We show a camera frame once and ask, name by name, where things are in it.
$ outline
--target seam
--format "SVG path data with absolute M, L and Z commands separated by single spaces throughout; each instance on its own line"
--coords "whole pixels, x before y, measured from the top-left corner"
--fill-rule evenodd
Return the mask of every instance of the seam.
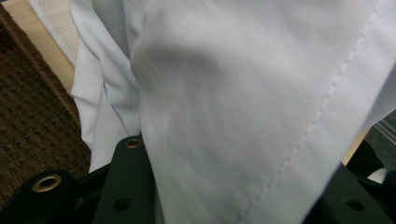
M 361 43 L 363 42 L 364 38 L 367 36 L 367 33 L 368 33 L 371 25 L 373 24 L 373 21 L 375 20 L 375 15 L 377 14 L 382 2 L 383 2 L 383 0 L 380 0 L 376 4 L 375 10 L 372 12 L 372 14 L 370 16 L 370 20 L 364 26 L 364 29 L 363 29 L 363 31 L 361 33 L 361 36 L 359 37 L 359 39 L 356 42 L 356 44 L 353 47 L 353 49 L 349 52 L 348 57 L 343 61 L 342 65 L 341 65 L 341 69 L 336 73 L 335 78 L 331 82 L 331 88 L 327 92 L 327 94 L 326 94 L 326 96 L 325 96 L 325 98 L 324 98 L 319 110 L 317 111 L 314 119 L 309 123 L 307 129 L 305 130 L 303 136 L 301 137 L 300 142 L 290 152 L 289 156 L 284 160 L 281 168 L 272 176 L 270 182 L 262 187 L 262 191 L 261 191 L 261 193 L 259 195 L 257 195 L 256 197 L 253 197 L 250 200 L 249 207 L 239 214 L 239 216 L 236 218 L 236 220 L 234 222 L 232 222 L 233 224 L 242 222 L 244 220 L 244 218 L 248 216 L 250 211 L 262 199 L 262 197 L 265 195 L 265 193 L 268 191 L 268 189 L 270 189 L 273 186 L 274 182 L 276 182 L 283 175 L 285 170 L 290 166 L 291 161 L 301 152 L 301 146 L 303 145 L 303 143 L 305 142 L 305 140 L 307 139 L 307 137 L 311 133 L 312 129 L 318 124 L 318 121 L 319 121 L 321 115 L 323 114 L 324 109 L 326 108 L 326 106 L 329 103 L 329 101 L 332 99 L 332 94 L 334 93 L 334 91 L 338 87 L 340 78 L 343 76 L 343 74 L 347 70 L 347 67 L 349 66 L 350 61 L 353 59 L 353 57 L 355 56 L 358 48 L 361 46 Z
M 111 130 L 113 131 L 113 133 L 114 133 L 114 135 L 116 136 L 117 140 L 120 141 L 120 138 L 119 138 L 119 136 L 117 135 L 116 131 L 114 130 L 113 125 L 111 125 L 110 118 L 107 116 L 107 113 L 106 113 L 105 110 L 103 109 L 103 106 L 100 105 L 100 108 L 102 109 L 103 115 L 105 115 L 105 118 L 106 118 L 106 121 L 107 121 L 108 126 L 109 126 L 109 127 L 111 128 Z

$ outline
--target white fabric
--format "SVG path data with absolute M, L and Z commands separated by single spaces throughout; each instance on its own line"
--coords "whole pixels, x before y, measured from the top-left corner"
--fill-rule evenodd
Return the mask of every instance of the white fabric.
M 78 34 L 69 10 L 69 0 L 29 0 L 37 17 L 72 64 L 76 64 Z
M 83 137 L 93 170 L 142 132 L 165 223 L 301 222 L 396 107 L 394 1 L 112 4 L 71 4 Z

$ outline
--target metal grommet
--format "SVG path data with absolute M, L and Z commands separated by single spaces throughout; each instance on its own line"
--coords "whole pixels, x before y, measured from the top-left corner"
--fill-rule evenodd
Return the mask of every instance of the metal grommet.
M 136 148 L 136 147 L 140 147 L 142 145 L 143 145 L 143 142 L 140 139 L 130 139 L 125 142 L 125 146 L 128 148 Z
M 59 175 L 47 175 L 35 182 L 32 190 L 37 193 L 46 192 L 55 189 L 62 182 Z

